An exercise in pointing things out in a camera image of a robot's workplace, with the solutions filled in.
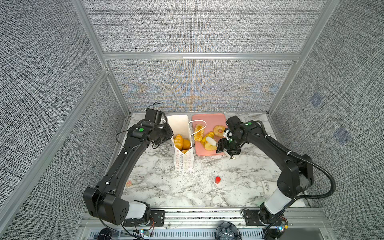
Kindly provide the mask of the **white printed paper bag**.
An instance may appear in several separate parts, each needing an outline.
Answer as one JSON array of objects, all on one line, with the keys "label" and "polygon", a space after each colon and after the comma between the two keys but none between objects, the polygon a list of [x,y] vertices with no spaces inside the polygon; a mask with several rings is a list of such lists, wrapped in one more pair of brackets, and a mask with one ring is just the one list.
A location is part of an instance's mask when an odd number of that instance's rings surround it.
[{"label": "white printed paper bag", "polygon": [[194,150],[192,139],[195,133],[191,131],[190,124],[203,124],[203,131],[207,123],[204,120],[190,121],[187,115],[171,115],[167,116],[167,123],[170,125],[173,136],[171,137],[174,147],[174,165],[175,170],[180,172],[190,172],[194,164]]}]

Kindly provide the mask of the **round striped bun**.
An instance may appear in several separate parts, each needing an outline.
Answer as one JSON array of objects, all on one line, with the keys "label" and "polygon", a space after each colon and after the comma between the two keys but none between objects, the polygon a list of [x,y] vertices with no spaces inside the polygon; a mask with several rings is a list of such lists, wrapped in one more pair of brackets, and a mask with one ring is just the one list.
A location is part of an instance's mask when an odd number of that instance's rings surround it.
[{"label": "round striped bun", "polygon": [[174,145],[175,147],[182,151],[182,148],[183,148],[183,137],[181,135],[176,135],[174,137]]}]

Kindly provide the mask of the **small bun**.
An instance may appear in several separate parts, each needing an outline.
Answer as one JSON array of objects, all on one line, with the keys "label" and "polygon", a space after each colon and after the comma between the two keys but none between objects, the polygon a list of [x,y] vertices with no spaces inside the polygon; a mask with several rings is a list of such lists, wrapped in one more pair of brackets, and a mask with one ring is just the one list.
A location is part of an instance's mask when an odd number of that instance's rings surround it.
[{"label": "small bun", "polygon": [[226,131],[226,127],[223,125],[216,125],[213,129],[214,135],[222,138],[224,136],[224,133]]}]

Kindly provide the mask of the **striped croissant bread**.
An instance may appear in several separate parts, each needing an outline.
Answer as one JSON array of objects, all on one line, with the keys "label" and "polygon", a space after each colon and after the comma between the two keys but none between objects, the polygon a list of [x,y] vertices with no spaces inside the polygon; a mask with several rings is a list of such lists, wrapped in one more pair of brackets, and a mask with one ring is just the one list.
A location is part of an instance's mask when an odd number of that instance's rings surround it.
[{"label": "striped croissant bread", "polygon": [[204,126],[197,124],[194,130],[194,141],[201,142],[204,137]]}]

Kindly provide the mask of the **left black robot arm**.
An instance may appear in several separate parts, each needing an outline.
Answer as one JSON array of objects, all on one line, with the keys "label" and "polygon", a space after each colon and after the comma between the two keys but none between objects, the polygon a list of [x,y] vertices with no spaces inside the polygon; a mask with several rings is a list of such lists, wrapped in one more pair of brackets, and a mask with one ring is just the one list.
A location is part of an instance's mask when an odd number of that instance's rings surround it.
[{"label": "left black robot arm", "polygon": [[133,168],[150,144],[159,145],[173,137],[168,123],[155,126],[147,121],[133,125],[127,131],[124,147],[106,175],[94,188],[86,188],[83,198],[89,214],[112,223],[122,224],[126,219],[147,223],[151,206],[142,201],[128,202],[122,194]]}]

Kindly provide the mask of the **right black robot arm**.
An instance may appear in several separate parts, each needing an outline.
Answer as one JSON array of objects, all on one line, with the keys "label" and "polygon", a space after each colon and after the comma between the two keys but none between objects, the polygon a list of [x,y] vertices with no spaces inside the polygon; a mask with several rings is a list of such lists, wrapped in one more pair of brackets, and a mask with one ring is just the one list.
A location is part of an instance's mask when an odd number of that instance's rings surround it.
[{"label": "right black robot arm", "polygon": [[[336,191],[333,176],[308,155],[299,155],[275,140],[265,130],[262,121],[242,122],[237,116],[227,119],[224,136],[218,141],[217,152],[231,159],[241,153],[245,144],[252,144],[265,153],[281,170],[277,189],[261,204],[260,222],[271,225],[283,217],[284,212],[299,199],[324,199]],[[314,184],[314,169],[322,172],[331,183],[330,189],[319,195],[305,195]]]}]

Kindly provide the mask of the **small yellow bread roll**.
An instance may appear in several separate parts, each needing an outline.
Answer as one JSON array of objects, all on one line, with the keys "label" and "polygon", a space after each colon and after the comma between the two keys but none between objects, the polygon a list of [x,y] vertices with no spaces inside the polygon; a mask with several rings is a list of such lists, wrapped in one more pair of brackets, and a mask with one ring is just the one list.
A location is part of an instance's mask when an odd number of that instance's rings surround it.
[{"label": "small yellow bread roll", "polygon": [[214,137],[215,137],[214,132],[209,132],[209,133],[207,133],[207,134],[203,137],[203,139],[201,140],[201,144],[202,144],[203,146],[207,143],[207,138],[208,138],[208,137],[214,140]]}]

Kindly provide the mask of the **pink plastic tray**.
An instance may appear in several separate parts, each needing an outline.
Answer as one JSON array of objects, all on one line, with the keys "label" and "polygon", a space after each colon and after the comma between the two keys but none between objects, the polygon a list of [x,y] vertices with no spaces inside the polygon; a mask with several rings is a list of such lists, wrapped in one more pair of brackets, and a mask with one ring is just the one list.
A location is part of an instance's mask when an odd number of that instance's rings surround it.
[{"label": "pink plastic tray", "polygon": [[[222,125],[227,127],[226,125],[226,116],[222,113],[216,113],[216,114],[196,114],[192,116],[192,124],[193,124],[193,130],[195,130],[195,127],[197,124],[201,124],[203,126],[207,125],[204,129],[204,136],[212,132],[214,130],[214,127],[217,125]],[[207,151],[205,147],[197,142],[195,144],[195,151],[196,155],[199,157],[208,157],[208,156],[224,156],[225,153],[216,153],[216,151]]]}]

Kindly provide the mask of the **white paper label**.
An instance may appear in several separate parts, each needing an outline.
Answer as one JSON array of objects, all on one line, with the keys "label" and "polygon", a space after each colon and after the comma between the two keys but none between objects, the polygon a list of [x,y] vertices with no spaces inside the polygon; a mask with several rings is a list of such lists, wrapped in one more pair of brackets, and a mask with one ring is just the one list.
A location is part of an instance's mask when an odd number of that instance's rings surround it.
[{"label": "white paper label", "polygon": [[272,195],[274,191],[278,188],[277,182],[262,181],[262,186],[264,194],[267,196]]}]

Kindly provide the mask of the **black round fan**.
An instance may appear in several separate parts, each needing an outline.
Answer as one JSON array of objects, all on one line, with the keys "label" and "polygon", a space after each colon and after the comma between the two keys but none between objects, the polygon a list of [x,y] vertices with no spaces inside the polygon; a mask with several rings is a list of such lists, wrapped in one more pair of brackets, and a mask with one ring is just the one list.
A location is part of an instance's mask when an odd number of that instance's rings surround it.
[{"label": "black round fan", "polygon": [[223,222],[216,228],[215,240],[242,240],[242,235],[234,224]]}]

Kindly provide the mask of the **aluminium front rail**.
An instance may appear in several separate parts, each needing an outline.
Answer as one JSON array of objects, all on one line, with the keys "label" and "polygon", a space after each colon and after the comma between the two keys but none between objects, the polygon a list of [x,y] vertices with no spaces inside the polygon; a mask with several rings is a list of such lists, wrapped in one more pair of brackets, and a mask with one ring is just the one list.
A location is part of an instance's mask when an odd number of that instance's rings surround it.
[{"label": "aluminium front rail", "polygon": [[[164,228],[182,227],[213,227],[218,223],[227,221],[238,227],[246,226],[241,215],[242,209],[258,208],[153,208],[152,210],[164,210]],[[289,208],[284,212],[284,218],[290,228],[328,228],[330,222],[319,208]]]}]

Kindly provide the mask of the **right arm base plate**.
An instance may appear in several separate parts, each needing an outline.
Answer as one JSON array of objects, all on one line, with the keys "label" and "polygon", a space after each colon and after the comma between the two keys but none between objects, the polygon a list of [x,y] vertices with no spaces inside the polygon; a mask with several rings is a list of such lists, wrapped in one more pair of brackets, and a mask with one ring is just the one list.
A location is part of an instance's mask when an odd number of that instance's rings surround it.
[{"label": "right arm base plate", "polygon": [[260,220],[259,209],[242,209],[241,215],[243,216],[246,226],[263,226],[264,224]]}]

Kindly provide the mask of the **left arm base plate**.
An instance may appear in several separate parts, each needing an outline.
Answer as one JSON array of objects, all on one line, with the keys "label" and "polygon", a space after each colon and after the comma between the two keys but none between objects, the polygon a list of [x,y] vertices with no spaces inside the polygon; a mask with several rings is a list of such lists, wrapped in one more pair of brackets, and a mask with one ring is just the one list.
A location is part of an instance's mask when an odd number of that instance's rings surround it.
[{"label": "left arm base plate", "polygon": [[163,227],[165,222],[164,210],[151,210],[150,227]]}]

